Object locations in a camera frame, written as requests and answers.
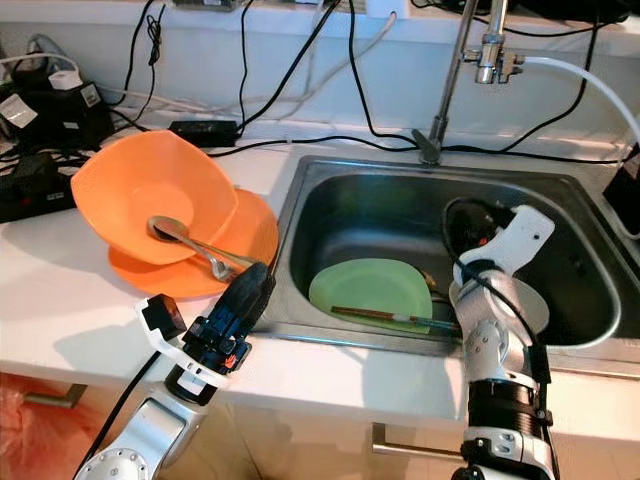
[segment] spoon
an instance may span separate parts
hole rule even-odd
[[[180,220],[176,220],[175,218],[171,218],[171,217],[164,217],[164,216],[161,216],[161,215],[157,215],[156,217],[153,217],[153,218],[164,218],[164,219],[170,220],[171,222],[173,222],[173,224],[175,226],[175,229],[179,231],[178,233],[180,233],[183,237],[189,237],[189,229]],[[160,235],[162,235],[163,238],[160,238],[159,240],[175,242],[175,240],[173,238],[165,237],[162,232],[160,232]],[[254,263],[259,263],[260,262],[260,260],[256,260],[255,258],[245,257],[243,255],[237,255],[235,253],[227,252],[226,250],[222,250],[221,248],[214,247],[213,245],[208,245],[208,244],[206,244],[204,242],[201,242],[199,240],[196,240],[194,238],[189,238],[189,240],[191,240],[196,245],[199,245],[202,248],[204,248],[206,250],[209,250],[210,252],[217,253],[218,255],[231,260],[233,263],[235,263],[239,267],[249,268]]]
[[[189,230],[187,227],[176,219],[171,217],[163,217],[155,215],[147,220],[147,228],[149,233],[162,242],[182,242],[198,254],[209,260],[211,264],[211,273],[221,282],[230,282],[237,275],[232,267],[207,252],[206,249],[195,243],[189,238]]]

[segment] wooden chopstick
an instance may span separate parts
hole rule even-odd
[[[413,323],[414,325],[425,327],[436,327],[445,330],[460,331],[460,326],[455,323],[443,322],[442,320],[432,320],[430,318],[423,318],[415,315],[399,315],[395,313],[381,312],[379,310],[337,306],[331,307],[331,312],[340,313],[343,315],[353,315],[355,317],[375,318],[378,320],[386,320],[388,322]]]

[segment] orange plate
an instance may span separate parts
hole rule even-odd
[[[166,215],[213,243],[237,206],[233,185],[201,150],[168,130],[139,133],[102,149],[71,178],[85,220],[109,245],[155,265],[194,255],[147,234],[147,220]]]
[[[269,206],[257,195],[236,190],[240,205],[225,233],[213,245],[228,252],[271,263],[278,248],[278,225]],[[194,256],[171,265],[149,265],[109,248],[109,263],[126,282],[140,290],[174,298],[216,295],[227,288],[211,273],[209,262]]]

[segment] stainless steel sink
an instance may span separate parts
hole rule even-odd
[[[307,300],[322,269],[354,258],[392,258],[426,270],[446,292],[451,261],[440,214],[452,198],[529,204],[553,219],[551,239],[517,276],[551,311],[541,339],[552,366],[640,376],[640,268],[572,177],[425,168],[321,157],[301,160],[280,217],[277,287],[259,330],[280,338],[428,355],[461,355],[459,340],[335,319]],[[435,304],[434,317],[453,315]]]

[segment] faucet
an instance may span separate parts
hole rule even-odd
[[[504,49],[504,21],[507,16],[507,4],[508,0],[491,1],[491,14],[487,31],[482,36],[482,49],[467,50],[467,38],[478,6],[478,0],[466,1],[451,56],[449,73],[447,74],[440,100],[440,108],[433,118],[429,137],[427,138],[417,129],[411,132],[422,152],[421,160],[423,163],[429,165],[440,164],[442,142],[449,123],[449,107],[462,62],[476,64],[476,83],[484,85],[496,82],[508,83],[511,75],[522,72],[519,65],[524,63],[524,58]]]

